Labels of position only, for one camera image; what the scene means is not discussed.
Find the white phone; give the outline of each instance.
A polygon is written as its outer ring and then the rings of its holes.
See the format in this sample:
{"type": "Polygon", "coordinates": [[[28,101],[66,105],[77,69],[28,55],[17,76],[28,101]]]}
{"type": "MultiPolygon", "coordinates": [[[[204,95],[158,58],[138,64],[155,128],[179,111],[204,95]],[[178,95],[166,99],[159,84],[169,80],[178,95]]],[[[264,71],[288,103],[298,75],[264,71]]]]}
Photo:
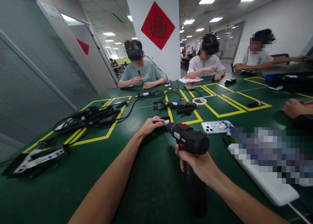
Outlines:
{"type": "Polygon", "coordinates": [[[226,133],[227,131],[230,130],[230,127],[234,127],[227,120],[206,121],[206,122],[202,122],[201,126],[205,134],[226,133]]]}

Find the white pillar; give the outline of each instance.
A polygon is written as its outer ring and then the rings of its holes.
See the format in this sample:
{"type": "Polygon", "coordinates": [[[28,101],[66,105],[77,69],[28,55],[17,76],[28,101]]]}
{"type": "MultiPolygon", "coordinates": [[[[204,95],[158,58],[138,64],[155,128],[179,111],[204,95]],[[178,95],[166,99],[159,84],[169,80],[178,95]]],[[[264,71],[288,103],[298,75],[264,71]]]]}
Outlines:
{"type": "Polygon", "coordinates": [[[153,62],[167,75],[168,79],[181,78],[180,43],[179,43],[179,1],[178,0],[127,0],[136,37],[142,43],[145,55],[153,58],[153,62]],[[166,44],[158,48],[142,31],[144,21],[156,2],[175,26],[166,44]]]}

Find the cordless drill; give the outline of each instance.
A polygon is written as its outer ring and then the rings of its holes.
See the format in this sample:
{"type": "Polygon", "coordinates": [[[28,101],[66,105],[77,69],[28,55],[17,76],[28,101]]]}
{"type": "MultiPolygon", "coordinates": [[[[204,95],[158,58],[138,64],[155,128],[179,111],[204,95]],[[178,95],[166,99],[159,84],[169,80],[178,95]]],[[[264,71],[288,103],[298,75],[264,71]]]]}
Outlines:
{"type": "MultiPolygon", "coordinates": [[[[169,122],[166,124],[166,129],[176,139],[179,150],[185,150],[196,155],[203,155],[209,150],[210,140],[208,137],[186,124],[169,122]]],[[[202,217],[207,212],[205,183],[198,178],[186,161],[184,161],[184,168],[188,202],[195,217],[202,217]]]]}

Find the ceiling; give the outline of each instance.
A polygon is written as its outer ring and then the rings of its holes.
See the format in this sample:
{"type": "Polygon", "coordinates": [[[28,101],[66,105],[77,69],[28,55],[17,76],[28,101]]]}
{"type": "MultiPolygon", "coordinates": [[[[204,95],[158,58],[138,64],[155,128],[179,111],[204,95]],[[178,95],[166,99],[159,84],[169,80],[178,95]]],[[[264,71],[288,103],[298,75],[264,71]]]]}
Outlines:
{"type": "MultiPolygon", "coordinates": [[[[127,0],[80,1],[104,47],[123,48],[124,41],[136,37],[133,23],[127,17],[130,15],[127,0]],[[115,14],[123,23],[118,21],[112,14],[115,14]],[[103,33],[107,32],[112,32],[115,36],[105,36],[103,33]]],[[[213,30],[274,0],[254,0],[252,2],[216,0],[212,4],[199,4],[200,1],[179,0],[180,29],[185,20],[195,20],[190,25],[184,25],[184,32],[180,34],[180,40],[187,39],[185,42],[188,42],[195,37],[208,33],[209,24],[213,30]],[[215,17],[223,17],[223,19],[209,23],[215,17]],[[204,28],[204,30],[196,32],[198,28],[204,28]]]]}

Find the hand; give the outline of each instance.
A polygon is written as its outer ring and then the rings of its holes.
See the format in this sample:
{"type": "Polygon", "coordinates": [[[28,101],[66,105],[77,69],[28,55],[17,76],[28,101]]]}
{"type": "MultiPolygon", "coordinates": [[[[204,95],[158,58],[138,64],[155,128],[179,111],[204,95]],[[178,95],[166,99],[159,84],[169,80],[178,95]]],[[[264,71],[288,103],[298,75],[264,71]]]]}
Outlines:
{"type": "Polygon", "coordinates": [[[215,81],[219,81],[221,78],[222,78],[222,76],[221,76],[220,74],[216,74],[216,75],[214,76],[214,80],[215,80],[215,81]]]}
{"type": "Polygon", "coordinates": [[[310,105],[304,105],[298,100],[290,99],[285,103],[283,112],[291,119],[295,119],[299,115],[313,114],[313,108],[310,105]]]}
{"type": "Polygon", "coordinates": [[[261,64],[262,68],[272,68],[274,66],[274,62],[266,62],[264,64],[261,64]]]}
{"type": "Polygon", "coordinates": [[[309,56],[298,56],[298,57],[295,57],[293,61],[302,62],[302,61],[307,61],[308,59],[309,59],[309,56]]]}
{"type": "Polygon", "coordinates": [[[215,67],[215,66],[209,66],[209,67],[203,68],[203,71],[204,71],[204,72],[213,73],[215,70],[216,70],[216,67],[215,67]]]}
{"type": "Polygon", "coordinates": [[[132,80],[131,80],[132,84],[138,84],[140,82],[142,82],[142,78],[141,77],[133,77],[132,80]]]}
{"type": "Polygon", "coordinates": [[[143,84],[142,88],[143,89],[150,89],[150,88],[153,88],[155,86],[156,86],[156,84],[154,82],[146,82],[146,83],[143,84]]]}
{"type": "Polygon", "coordinates": [[[143,124],[143,126],[138,130],[138,133],[143,135],[144,137],[148,134],[151,134],[155,128],[164,126],[164,123],[155,123],[155,121],[164,121],[158,116],[153,118],[148,118],[147,121],[143,124]]]}
{"type": "Polygon", "coordinates": [[[207,186],[212,187],[218,183],[222,172],[208,152],[204,155],[193,155],[186,151],[180,151],[179,146],[177,146],[175,153],[181,157],[180,168],[183,172],[185,171],[183,161],[186,161],[191,165],[200,180],[205,182],[207,186]]]}
{"type": "Polygon", "coordinates": [[[310,100],[310,101],[307,101],[307,102],[305,102],[304,104],[313,104],[313,100],[310,100]]]}

